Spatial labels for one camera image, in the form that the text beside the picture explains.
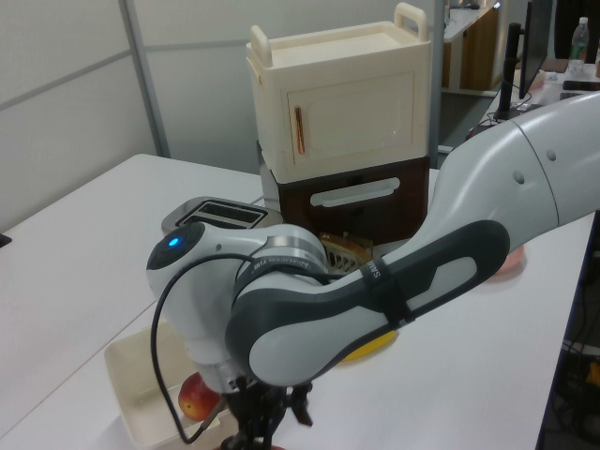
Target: cabinet door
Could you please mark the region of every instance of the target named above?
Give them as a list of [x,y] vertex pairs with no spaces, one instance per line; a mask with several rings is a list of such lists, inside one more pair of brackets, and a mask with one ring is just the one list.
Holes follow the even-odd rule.
[[413,72],[405,72],[289,93],[294,165],[411,143],[413,89]]
[[498,9],[492,8],[464,34],[461,89],[485,91],[493,87]]

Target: red apple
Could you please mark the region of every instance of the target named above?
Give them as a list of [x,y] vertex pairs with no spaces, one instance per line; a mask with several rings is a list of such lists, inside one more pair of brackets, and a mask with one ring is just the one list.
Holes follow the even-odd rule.
[[196,372],[187,377],[179,391],[179,408],[184,416],[195,422],[201,422],[213,411],[220,395],[211,391],[203,377]]

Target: cabinet handle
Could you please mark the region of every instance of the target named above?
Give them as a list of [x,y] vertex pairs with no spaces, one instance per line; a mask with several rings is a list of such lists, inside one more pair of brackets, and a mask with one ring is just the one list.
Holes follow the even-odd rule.
[[304,130],[302,129],[302,110],[299,106],[293,109],[296,113],[296,137],[298,138],[298,153],[304,155]]

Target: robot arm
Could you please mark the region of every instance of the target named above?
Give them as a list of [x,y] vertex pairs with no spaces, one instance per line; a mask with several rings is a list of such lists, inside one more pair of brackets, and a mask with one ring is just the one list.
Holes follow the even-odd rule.
[[[324,254],[298,227],[233,232],[196,224],[201,236],[168,263],[157,255],[170,254],[165,246],[178,232],[155,248],[151,287],[159,296],[201,256],[251,255],[250,264],[210,262],[181,277],[168,318],[214,390],[234,391],[240,376],[309,383],[365,342],[491,277],[535,236],[600,209],[598,111],[600,95],[577,97],[465,142],[445,161],[418,233],[331,284],[309,275],[325,272]],[[282,265],[297,272],[278,271]]]
[[530,112],[444,162],[418,233],[328,286],[273,273],[232,306],[226,343],[265,383],[291,386],[491,277],[506,255],[600,209],[600,96]]

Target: monitor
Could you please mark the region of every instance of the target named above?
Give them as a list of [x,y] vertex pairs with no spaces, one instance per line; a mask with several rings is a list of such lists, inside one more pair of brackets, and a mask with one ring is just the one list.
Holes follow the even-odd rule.
[[[525,26],[523,27],[519,23],[511,23],[508,26],[500,103],[494,114],[497,120],[507,120],[524,113],[521,109],[511,108],[510,103],[515,81],[515,67],[520,59],[521,76],[518,96],[519,98],[525,98],[535,76],[546,60],[551,22],[552,0],[532,0],[527,5]],[[520,35],[524,35],[524,40],[523,54],[519,58],[518,42]]]
[[518,97],[525,95],[548,55],[552,0],[532,0],[527,6]]

